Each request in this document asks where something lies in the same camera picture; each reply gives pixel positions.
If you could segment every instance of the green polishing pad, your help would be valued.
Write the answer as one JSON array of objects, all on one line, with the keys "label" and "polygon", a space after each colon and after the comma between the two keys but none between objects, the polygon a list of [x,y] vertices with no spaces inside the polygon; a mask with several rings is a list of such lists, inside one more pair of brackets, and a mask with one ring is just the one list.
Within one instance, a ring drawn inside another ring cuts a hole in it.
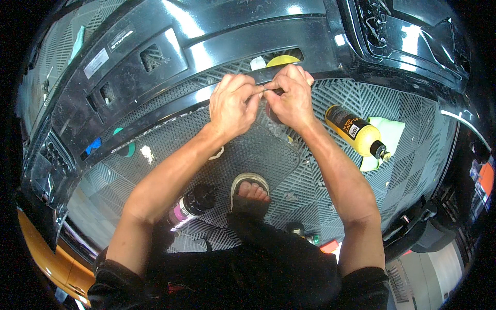
[{"label": "green polishing pad", "polygon": [[[122,127],[117,127],[116,130],[114,130],[114,135],[121,131],[123,128]],[[134,145],[134,142],[131,142],[130,144],[126,145],[119,151],[117,151],[117,154],[123,156],[123,157],[131,157],[134,154],[134,150],[136,149],[136,146]]]}]

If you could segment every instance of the yellow polishing pad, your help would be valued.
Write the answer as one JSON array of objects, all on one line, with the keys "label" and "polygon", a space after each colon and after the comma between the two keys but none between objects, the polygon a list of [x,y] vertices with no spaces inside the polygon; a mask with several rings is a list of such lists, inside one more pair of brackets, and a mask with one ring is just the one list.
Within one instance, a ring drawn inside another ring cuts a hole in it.
[{"label": "yellow polishing pad", "polygon": [[289,55],[281,55],[274,57],[265,67],[272,67],[278,64],[286,64],[286,63],[293,63],[293,62],[300,62],[296,57],[289,56]]}]

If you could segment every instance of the green microfiber towel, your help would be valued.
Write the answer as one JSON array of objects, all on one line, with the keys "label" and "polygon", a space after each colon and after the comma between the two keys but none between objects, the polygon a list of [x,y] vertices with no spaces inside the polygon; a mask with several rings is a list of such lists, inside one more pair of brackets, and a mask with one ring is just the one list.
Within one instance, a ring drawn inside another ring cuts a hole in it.
[{"label": "green microfiber towel", "polygon": [[[393,156],[398,147],[398,142],[400,141],[403,129],[405,129],[405,123],[390,121],[379,117],[369,118],[368,122],[379,129],[381,142],[384,143],[386,150]],[[362,165],[360,166],[360,171],[379,169],[379,166],[382,163],[382,159],[376,159],[374,156],[364,157]]]},{"label": "green microfiber towel", "polygon": [[77,53],[83,46],[84,29],[84,26],[81,26],[81,28],[79,28],[79,31],[77,32],[76,42],[74,42],[72,53],[70,53],[70,58],[67,61],[67,64],[69,64],[74,59],[74,57],[76,57]]}]

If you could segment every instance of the orange object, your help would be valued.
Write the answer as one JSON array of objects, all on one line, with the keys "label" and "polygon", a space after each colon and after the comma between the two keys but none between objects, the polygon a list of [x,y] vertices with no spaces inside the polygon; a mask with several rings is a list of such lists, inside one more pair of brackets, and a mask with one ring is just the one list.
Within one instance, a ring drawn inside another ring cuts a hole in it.
[{"label": "orange object", "polygon": [[479,176],[479,183],[481,184],[482,189],[486,192],[487,196],[491,195],[495,172],[489,163],[485,163],[482,166]]},{"label": "orange object", "polygon": [[338,246],[339,246],[338,241],[334,239],[320,246],[320,250],[326,254],[331,254],[334,250],[338,248]]},{"label": "orange object", "polygon": [[90,306],[87,292],[95,283],[93,272],[59,246],[54,254],[26,214],[18,209],[17,217],[29,252],[40,270],[64,292]]}]

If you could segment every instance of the orange car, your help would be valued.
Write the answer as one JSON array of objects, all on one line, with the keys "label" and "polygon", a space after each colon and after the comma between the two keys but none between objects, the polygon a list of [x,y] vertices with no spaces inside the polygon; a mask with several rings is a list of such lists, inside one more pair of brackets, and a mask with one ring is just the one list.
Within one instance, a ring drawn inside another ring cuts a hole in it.
[{"label": "orange car", "polygon": [[18,209],[17,216],[29,251],[41,271],[64,292],[90,307],[87,292],[95,283],[95,276],[89,263],[82,261],[62,239],[54,253],[26,214]]}]

